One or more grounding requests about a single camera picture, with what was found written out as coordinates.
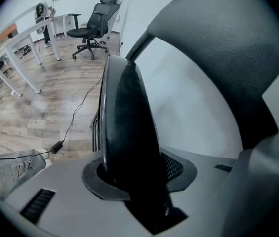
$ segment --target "headrest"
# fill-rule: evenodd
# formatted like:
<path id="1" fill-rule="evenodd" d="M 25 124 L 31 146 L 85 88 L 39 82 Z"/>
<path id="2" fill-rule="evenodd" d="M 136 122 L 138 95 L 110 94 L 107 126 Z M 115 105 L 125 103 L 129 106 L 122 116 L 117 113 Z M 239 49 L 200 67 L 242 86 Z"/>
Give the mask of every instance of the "headrest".
<path id="1" fill-rule="evenodd" d="M 100 0 L 101 4 L 116 4 L 118 0 Z"/>

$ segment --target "cord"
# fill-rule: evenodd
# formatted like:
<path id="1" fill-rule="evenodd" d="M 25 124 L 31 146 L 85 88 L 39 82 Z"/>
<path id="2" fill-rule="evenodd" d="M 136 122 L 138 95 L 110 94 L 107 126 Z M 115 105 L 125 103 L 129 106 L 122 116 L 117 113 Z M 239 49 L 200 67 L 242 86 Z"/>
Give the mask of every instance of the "cord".
<path id="1" fill-rule="evenodd" d="M 30 45 L 26 45 L 25 47 L 23 47 L 23 50 L 24 50 L 25 48 L 27 48 L 27 49 L 26 49 L 26 51 L 23 51 L 23 52 L 22 52 L 22 56 L 20 57 L 20 59 L 22 59 L 22 58 L 25 57 L 29 52 L 32 51 Z"/>
<path id="2" fill-rule="evenodd" d="M 65 141 L 65 139 L 66 139 L 66 137 L 67 137 L 68 131 L 70 130 L 70 128 L 71 128 L 72 125 L 74 124 L 75 114 L 80 110 L 80 108 L 81 108 L 82 105 L 84 104 L 84 101 L 85 101 L 86 97 L 87 97 L 88 94 L 91 92 L 91 90 L 93 90 L 93 89 L 99 84 L 99 82 L 101 81 L 102 77 L 103 77 L 103 74 L 102 74 L 101 78 L 99 79 L 99 81 L 87 92 L 87 94 L 85 95 L 85 97 L 84 97 L 82 103 L 79 104 L 79 105 L 76 107 L 76 109 L 74 110 L 74 113 L 73 113 L 73 115 L 72 115 L 72 120 L 71 120 L 70 126 L 69 126 L 69 128 L 67 129 L 67 131 L 66 131 L 66 134 L 65 134 L 64 139 L 62 140 L 62 143 L 64 143 L 64 141 Z"/>
<path id="3" fill-rule="evenodd" d="M 116 52 L 116 55 L 119 53 L 120 48 L 121 48 L 121 46 L 122 46 L 123 44 L 124 44 L 124 42 L 122 42 L 122 43 L 120 44 L 120 47 L 119 47 L 118 51 Z"/>
<path id="4" fill-rule="evenodd" d="M 28 62 L 29 60 L 32 60 L 34 57 L 35 57 L 35 56 L 29 58 L 27 61 L 23 61 L 21 64 L 24 64 L 24 63 Z"/>
<path id="5" fill-rule="evenodd" d="M 30 157 L 30 156 L 39 156 L 39 155 L 42 155 L 42 154 L 45 154 L 45 153 L 49 153 L 49 152 L 51 152 L 51 151 L 52 151 L 52 150 L 49 150 L 49 151 L 47 151 L 47 152 L 39 153 L 39 154 L 36 154 L 36 155 L 18 156 L 18 157 L 14 157 L 14 158 L 0 158 L 0 160 L 14 160 L 14 159 L 24 158 L 24 157 Z"/>

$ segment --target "desk surface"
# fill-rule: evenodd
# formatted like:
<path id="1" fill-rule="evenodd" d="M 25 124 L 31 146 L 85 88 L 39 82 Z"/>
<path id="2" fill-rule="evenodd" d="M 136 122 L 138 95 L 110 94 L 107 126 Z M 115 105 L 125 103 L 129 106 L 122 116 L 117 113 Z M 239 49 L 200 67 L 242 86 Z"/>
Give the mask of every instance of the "desk surface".
<path id="1" fill-rule="evenodd" d="M 53 18 L 49 18 L 46 19 L 42 22 L 39 22 L 35 25 L 32 25 L 31 27 L 29 27 L 28 29 L 22 31 L 21 33 L 17 34 L 16 36 L 14 36 L 13 38 L 9 39 L 8 41 L 6 41 L 5 43 L 2 44 L 2 46 L 0 47 L 0 57 L 4 55 L 5 52 L 5 48 L 9 45 L 11 47 L 14 47 L 18 42 L 20 42 L 22 39 L 25 39 L 31 32 L 47 25 L 48 23 L 55 21 L 57 19 L 61 19 L 63 17 L 68 16 L 68 14 L 64 14 L 61 16 L 57 16 L 57 17 L 53 17 Z"/>

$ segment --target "person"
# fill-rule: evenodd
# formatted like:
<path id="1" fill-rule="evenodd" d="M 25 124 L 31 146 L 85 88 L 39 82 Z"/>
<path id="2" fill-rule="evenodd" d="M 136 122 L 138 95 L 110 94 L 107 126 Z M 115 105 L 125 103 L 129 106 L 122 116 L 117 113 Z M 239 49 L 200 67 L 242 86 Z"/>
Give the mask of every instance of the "person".
<path id="1" fill-rule="evenodd" d="M 54 9 L 54 1 L 53 0 L 41 0 L 41 3 L 45 5 L 45 8 L 47 8 L 46 17 L 45 19 L 51 18 L 55 15 L 56 10 Z M 45 27 L 44 30 L 44 36 L 45 36 L 45 47 L 50 47 L 50 37 L 48 32 L 48 27 Z"/>

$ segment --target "backpack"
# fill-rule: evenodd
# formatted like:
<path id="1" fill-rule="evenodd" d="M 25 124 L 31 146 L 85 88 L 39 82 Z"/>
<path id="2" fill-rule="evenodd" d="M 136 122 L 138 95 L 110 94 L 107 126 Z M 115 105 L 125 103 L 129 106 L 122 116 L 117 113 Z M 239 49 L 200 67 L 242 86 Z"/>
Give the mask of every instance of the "backpack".
<path id="1" fill-rule="evenodd" d="M 46 5 L 43 3 L 38 3 L 35 7 L 35 24 L 45 20 L 45 17 L 47 16 L 47 10 Z M 42 34 L 45 31 L 46 26 L 42 26 L 41 28 L 37 29 L 36 32 L 38 34 Z"/>

